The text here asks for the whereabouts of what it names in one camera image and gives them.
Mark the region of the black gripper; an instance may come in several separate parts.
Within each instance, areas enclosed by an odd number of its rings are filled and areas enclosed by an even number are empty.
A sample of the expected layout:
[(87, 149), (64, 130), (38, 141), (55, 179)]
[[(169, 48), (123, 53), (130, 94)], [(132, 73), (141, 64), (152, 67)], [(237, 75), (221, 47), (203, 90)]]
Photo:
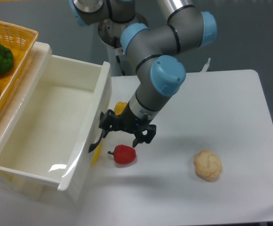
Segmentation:
[(156, 125), (150, 122), (147, 114), (140, 119), (132, 113), (128, 105), (120, 115), (108, 109), (105, 113), (100, 113), (99, 128), (102, 129), (100, 138), (105, 138), (111, 131), (124, 131), (135, 136), (132, 147), (142, 143), (149, 144), (156, 135)]

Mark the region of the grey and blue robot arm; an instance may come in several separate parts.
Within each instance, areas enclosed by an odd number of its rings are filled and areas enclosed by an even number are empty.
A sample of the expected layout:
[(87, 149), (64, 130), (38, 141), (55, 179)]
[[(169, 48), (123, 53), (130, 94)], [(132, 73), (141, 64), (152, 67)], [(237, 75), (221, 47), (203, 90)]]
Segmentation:
[(133, 0), (72, 0), (79, 24), (105, 24), (102, 41), (121, 48), (140, 85), (120, 115), (108, 110), (100, 115), (101, 138), (111, 131), (133, 134), (133, 146), (150, 143), (156, 134), (152, 120), (185, 81), (186, 71), (176, 55), (212, 43), (217, 23), (210, 12), (200, 12), (191, 0), (160, 0), (167, 21), (149, 29), (141, 22)]

